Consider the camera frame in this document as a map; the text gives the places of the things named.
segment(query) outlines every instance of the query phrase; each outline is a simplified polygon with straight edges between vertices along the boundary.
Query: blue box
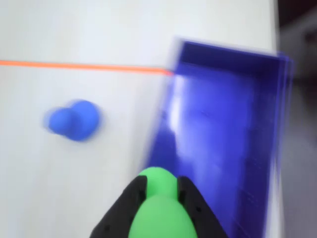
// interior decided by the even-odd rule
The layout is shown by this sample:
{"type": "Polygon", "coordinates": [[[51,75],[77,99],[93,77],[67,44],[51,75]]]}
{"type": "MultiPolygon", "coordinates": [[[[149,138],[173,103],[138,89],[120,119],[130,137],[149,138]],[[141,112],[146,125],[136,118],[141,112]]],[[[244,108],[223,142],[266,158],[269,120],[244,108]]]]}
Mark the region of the blue box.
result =
{"type": "Polygon", "coordinates": [[[264,234],[290,61],[183,42],[147,166],[188,176],[229,237],[264,234]]]}

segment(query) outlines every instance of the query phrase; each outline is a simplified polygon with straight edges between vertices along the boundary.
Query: orange tape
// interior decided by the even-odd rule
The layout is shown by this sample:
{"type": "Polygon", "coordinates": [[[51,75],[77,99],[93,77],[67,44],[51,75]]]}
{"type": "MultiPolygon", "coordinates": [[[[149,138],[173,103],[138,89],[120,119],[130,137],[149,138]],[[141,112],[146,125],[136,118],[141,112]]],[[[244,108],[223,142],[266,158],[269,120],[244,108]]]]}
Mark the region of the orange tape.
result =
{"type": "Polygon", "coordinates": [[[143,67],[143,66],[102,65],[102,64],[98,65],[98,64],[79,64],[79,63],[44,63],[44,62],[25,62],[25,61],[6,61],[6,60],[0,60],[0,65],[36,67],[36,68],[104,70],[104,71],[173,75],[172,72],[165,70],[163,68],[143,67]]]}

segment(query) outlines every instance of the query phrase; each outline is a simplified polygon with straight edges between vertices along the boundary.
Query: green toy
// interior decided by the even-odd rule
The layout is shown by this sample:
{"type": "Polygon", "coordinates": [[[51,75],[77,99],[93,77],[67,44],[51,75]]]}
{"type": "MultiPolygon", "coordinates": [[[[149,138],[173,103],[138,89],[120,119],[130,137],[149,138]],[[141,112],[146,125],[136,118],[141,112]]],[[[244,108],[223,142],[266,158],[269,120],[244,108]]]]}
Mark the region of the green toy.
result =
{"type": "Polygon", "coordinates": [[[197,238],[190,217],[177,201],[176,177],[158,167],[140,175],[148,178],[147,198],[133,220],[129,238],[197,238]]]}

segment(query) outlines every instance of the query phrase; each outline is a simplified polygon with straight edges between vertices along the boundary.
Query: blue ball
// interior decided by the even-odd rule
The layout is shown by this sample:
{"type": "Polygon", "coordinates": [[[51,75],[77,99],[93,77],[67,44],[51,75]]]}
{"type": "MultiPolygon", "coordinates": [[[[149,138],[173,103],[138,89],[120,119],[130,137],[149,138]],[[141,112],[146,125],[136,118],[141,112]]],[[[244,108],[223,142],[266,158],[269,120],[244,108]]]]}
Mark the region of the blue ball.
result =
{"type": "Polygon", "coordinates": [[[56,110],[49,119],[51,131],[75,141],[88,139],[98,129],[99,124],[98,108],[85,100],[76,101],[70,108],[56,110]]]}
{"type": "Polygon", "coordinates": [[[49,128],[56,134],[67,135],[72,127],[74,112],[69,108],[61,108],[52,113],[49,128]]]}

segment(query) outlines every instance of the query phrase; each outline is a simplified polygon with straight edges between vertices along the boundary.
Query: white surface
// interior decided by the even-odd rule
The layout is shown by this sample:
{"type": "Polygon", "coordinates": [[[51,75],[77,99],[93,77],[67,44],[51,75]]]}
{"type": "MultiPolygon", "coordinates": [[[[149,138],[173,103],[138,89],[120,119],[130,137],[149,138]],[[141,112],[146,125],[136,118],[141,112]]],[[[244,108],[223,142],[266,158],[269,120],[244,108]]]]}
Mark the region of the white surface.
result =
{"type": "Polygon", "coordinates": [[[272,1],[5,1],[0,58],[165,66],[176,36],[272,52],[272,1]]]}
{"type": "MultiPolygon", "coordinates": [[[[175,36],[275,51],[271,0],[12,0],[0,29],[2,60],[166,66],[175,36]]],[[[1,66],[0,237],[88,237],[141,167],[163,87],[162,76],[1,66]],[[89,143],[42,127],[76,98],[106,113],[89,143]]]]}
{"type": "Polygon", "coordinates": [[[0,76],[5,77],[0,88],[0,237],[89,237],[142,166],[140,145],[147,145],[146,130],[154,121],[149,117],[157,110],[164,78],[3,66],[0,76]],[[42,126],[48,109],[75,98],[99,105],[106,121],[86,143],[42,126]],[[147,113],[138,115],[142,110],[147,113]]]}
{"type": "Polygon", "coordinates": [[[270,188],[266,215],[266,238],[281,238],[284,236],[283,199],[281,192],[281,175],[277,173],[275,164],[271,165],[270,188]]]}

